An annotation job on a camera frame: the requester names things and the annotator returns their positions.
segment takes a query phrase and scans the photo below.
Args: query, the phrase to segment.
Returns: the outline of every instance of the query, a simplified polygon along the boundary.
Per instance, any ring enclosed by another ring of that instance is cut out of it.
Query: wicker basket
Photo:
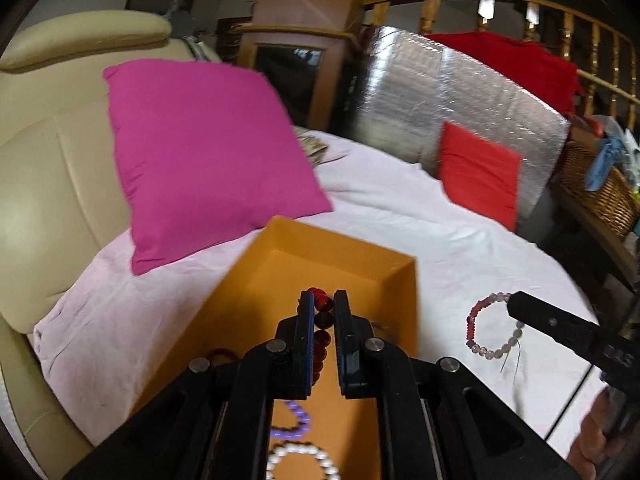
[[[633,228],[640,208],[618,168],[611,168],[599,190],[584,189],[584,175],[595,158],[596,153],[591,148],[570,140],[564,149],[560,186],[609,226],[619,238],[624,238]]]

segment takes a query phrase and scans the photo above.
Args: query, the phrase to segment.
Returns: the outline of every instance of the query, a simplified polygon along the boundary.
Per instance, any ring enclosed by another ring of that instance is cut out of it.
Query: white bedspread
[[[517,373],[473,355],[465,343],[471,306],[491,292],[524,290],[594,320],[561,266],[500,224],[453,205],[418,166],[345,139],[315,133],[349,155],[316,175],[335,210],[300,219],[418,261],[420,356],[455,356],[544,434],[586,369],[550,338],[525,328]],[[98,444],[134,405],[152,372],[204,299],[257,232],[133,276],[129,232],[105,247],[34,330],[44,377],[78,428]],[[514,329],[504,304],[483,310],[476,341],[499,348]],[[552,445],[564,455],[597,388],[583,394]]]

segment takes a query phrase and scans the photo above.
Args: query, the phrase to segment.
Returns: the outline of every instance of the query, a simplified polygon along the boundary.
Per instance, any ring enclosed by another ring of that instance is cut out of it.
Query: orange box
[[[347,291],[351,311],[384,327],[407,354],[417,353],[415,260],[377,245],[324,229],[274,217],[213,291],[182,334],[138,406],[213,349],[238,355],[274,337],[278,322],[294,316],[300,292],[311,286],[330,296]],[[325,449],[345,479],[379,478],[375,401],[340,395],[335,346],[312,395],[300,402],[311,415],[303,439]],[[273,424],[290,427],[294,417],[276,402]],[[275,470],[278,480],[322,479],[310,456],[287,456]]]

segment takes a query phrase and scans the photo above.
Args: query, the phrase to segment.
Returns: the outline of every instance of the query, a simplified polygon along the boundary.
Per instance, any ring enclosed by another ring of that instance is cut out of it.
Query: pink and clear bead bracelet
[[[478,301],[471,309],[469,316],[466,318],[466,345],[474,354],[478,354],[480,357],[484,357],[489,361],[494,358],[500,359],[503,355],[508,354],[512,347],[518,344],[518,339],[522,336],[522,329],[524,327],[524,323],[521,321],[516,322],[516,329],[513,331],[513,335],[497,350],[487,350],[486,347],[480,346],[474,340],[476,336],[476,317],[480,311],[499,301],[507,303],[510,297],[511,294],[504,294],[502,292],[490,294],[487,298],[484,298],[484,300]]]

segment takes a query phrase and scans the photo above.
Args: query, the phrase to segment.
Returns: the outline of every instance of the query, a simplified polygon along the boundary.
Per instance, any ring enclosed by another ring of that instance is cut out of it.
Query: metal screw
[[[206,357],[196,357],[189,361],[189,370],[191,370],[195,374],[199,374],[200,372],[206,372],[209,370],[211,363]]]
[[[370,337],[364,342],[364,346],[372,352],[380,352],[385,347],[385,342],[379,337]]]
[[[267,350],[274,354],[279,354],[287,347],[287,344],[282,339],[272,339],[267,343]]]
[[[460,362],[453,357],[445,357],[440,360],[440,368],[446,372],[457,372],[460,370]]]

